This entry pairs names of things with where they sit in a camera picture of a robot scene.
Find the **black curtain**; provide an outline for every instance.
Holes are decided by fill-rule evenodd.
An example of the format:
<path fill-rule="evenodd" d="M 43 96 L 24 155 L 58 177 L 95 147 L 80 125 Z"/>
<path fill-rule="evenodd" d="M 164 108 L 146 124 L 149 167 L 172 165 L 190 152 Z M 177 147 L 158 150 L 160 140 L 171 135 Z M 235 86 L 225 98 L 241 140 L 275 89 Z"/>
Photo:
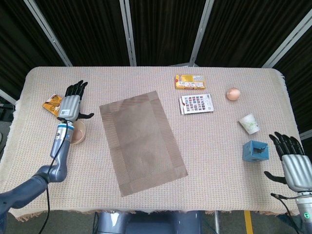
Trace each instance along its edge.
<path fill-rule="evenodd" d="M 27 73 L 64 66 L 23 0 L 0 1 L 0 89 L 19 99 Z"/>
<path fill-rule="evenodd" d="M 129 66 L 118 0 L 36 0 L 74 66 Z"/>
<path fill-rule="evenodd" d="M 274 68 L 285 76 L 299 132 L 312 129 L 312 28 Z"/>
<path fill-rule="evenodd" d="M 261 67 L 311 8 L 306 0 L 215 0 L 195 63 Z"/>
<path fill-rule="evenodd" d="M 205 0 L 130 0 L 138 66 L 190 61 Z"/>

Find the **floor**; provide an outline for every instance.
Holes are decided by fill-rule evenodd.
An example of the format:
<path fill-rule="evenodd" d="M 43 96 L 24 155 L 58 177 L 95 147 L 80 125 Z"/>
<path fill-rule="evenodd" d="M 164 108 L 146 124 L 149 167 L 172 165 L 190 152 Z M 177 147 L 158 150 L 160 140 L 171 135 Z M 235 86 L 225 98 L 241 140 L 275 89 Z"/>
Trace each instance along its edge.
<path fill-rule="evenodd" d="M 0 132 L 2 141 L 0 150 L 6 143 L 11 123 L 0 121 Z M 36 234 L 44 223 L 46 214 L 34 217 L 27 222 L 17 221 L 11 214 L 8 217 L 6 234 Z M 292 227 L 280 221 L 275 216 L 267 216 L 251 212 L 254 234 L 295 234 Z M 243 211 L 231 213 L 220 213 L 219 216 L 221 234 L 246 234 L 246 224 Z M 91 234 L 93 224 L 92 214 L 81 214 L 76 212 L 53 211 L 43 231 L 44 234 Z M 203 215 L 203 234 L 213 234 L 215 229 L 214 216 Z"/>

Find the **white paper cup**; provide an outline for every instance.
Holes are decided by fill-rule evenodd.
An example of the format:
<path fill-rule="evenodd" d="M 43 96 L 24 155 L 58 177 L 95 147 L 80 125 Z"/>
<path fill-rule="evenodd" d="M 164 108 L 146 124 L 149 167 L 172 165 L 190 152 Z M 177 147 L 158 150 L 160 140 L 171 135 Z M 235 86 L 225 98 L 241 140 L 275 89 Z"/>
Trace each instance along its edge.
<path fill-rule="evenodd" d="M 249 114 L 240 119 L 240 124 L 243 125 L 244 129 L 248 134 L 256 133 L 260 130 L 258 123 L 255 121 L 254 115 Z"/>

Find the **snack package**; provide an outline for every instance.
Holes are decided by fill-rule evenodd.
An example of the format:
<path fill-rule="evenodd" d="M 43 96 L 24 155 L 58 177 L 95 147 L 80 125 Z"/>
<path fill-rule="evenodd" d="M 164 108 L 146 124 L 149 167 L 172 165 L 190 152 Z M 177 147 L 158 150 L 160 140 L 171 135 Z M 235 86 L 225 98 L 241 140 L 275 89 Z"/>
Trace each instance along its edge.
<path fill-rule="evenodd" d="M 205 80 L 203 76 L 194 75 L 176 75 L 175 76 L 176 89 L 206 89 Z"/>
<path fill-rule="evenodd" d="M 43 108 L 47 111 L 54 114 L 56 117 L 59 116 L 59 107 L 60 103 L 62 102 L 63 98 L 60 96 L 53 94 L 45 103 L 43 103 Z"/>

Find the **brown egg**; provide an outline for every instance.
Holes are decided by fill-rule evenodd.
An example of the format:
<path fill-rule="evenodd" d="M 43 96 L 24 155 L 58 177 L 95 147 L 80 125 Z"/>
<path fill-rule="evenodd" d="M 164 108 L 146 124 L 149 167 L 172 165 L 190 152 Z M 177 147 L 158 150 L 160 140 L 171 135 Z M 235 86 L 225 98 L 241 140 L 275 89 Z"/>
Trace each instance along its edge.
<path fill-rule="evenodd" d="M 240 96 L 240 90 L 236 88 L 231 88 L 227 91 L 226 97 L 231 101 L 236 101 Z"/>

